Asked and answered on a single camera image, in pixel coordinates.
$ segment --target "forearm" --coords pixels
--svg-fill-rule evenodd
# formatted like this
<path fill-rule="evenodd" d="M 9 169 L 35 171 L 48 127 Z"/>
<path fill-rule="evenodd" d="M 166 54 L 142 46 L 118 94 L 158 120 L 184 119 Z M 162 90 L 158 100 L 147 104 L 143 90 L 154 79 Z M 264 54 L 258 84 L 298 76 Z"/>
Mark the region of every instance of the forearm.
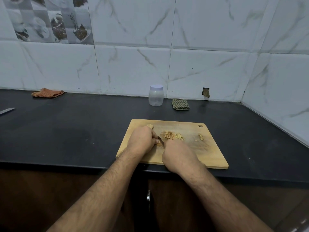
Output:
<path fill-rule="evenodd" d="M 220 231 L 272 231 L 235 198 L 202 164 L 182 175 Z"/>
<path fill-rule="evenodd" d="M 140 159 L 126 149 L 48 231 L 110 231 Z"/>

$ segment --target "kitchen counter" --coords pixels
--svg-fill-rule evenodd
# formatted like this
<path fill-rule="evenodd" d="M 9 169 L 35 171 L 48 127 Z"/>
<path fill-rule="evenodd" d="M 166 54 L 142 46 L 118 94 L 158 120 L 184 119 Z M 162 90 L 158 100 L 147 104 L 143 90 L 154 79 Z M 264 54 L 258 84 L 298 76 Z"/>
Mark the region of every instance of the kitchen counter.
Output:
<path fill-rule="evenodd" d="M 65 93 L 33 98 L 30 91 L 0 90 L 0 168 L 97 174 L 115 160 L 133 118 L 205 123 L 229 169 L 210 169 L 225 183 L 309 188 L 309 148 L 240 103 Z M 151 178 L 177 176 L 164 165 L 139 164 Z"/>

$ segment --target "orange cloth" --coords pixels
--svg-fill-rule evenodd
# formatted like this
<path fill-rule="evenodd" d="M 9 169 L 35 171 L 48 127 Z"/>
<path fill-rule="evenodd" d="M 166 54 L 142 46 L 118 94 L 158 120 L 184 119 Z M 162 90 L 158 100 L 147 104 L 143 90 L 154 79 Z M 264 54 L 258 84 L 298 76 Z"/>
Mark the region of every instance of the orange cloth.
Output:
<path fill-rule="evenodd" d="M 33 97 L 55 98 L 62 94 L 64 94 L 63 90 L 50 90 L 43 88 L 39 92 L 33 92 L 31 95 Z"/>

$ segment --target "clear plastic container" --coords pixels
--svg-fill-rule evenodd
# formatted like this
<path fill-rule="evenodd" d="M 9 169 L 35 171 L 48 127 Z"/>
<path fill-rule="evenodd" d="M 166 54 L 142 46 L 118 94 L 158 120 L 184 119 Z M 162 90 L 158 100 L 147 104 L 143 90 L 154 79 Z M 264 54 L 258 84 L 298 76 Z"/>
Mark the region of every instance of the clear plastic container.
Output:
<path fill-rule="evenodd" d="M 163 97 L 163 85 L 150 86 L 148 101 L 151 106 L 161 106 L 163 103 Z"/>

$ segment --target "knife blade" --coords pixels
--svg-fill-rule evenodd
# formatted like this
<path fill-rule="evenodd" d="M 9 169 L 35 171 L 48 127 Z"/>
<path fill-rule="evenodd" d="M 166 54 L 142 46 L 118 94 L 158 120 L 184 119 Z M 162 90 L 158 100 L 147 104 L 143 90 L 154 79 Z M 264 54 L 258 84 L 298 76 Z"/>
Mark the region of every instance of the knife blade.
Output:
<path fill-rule="evenodd" d="M 162 141 L 162 139 L 160 138 L 160 136 L 158 135 L 158 139 L 160 140 L 160 142 L 162 143 L 162 145 L 164 146 L 164 141 Z"/>
<path fill-rule="evenodd" d="M 8 112 L 8 111 L 11 111 L 11 110 L 13 110 L 13 109 L 15 109 L 15 107 L 11 107 L 11 108 L 5 109 L 5 110 L 3 110 L 3 111 L 0 111 L 0 115 L 3 114 L 3 113 L 6 113 L 6 112 Z"/>

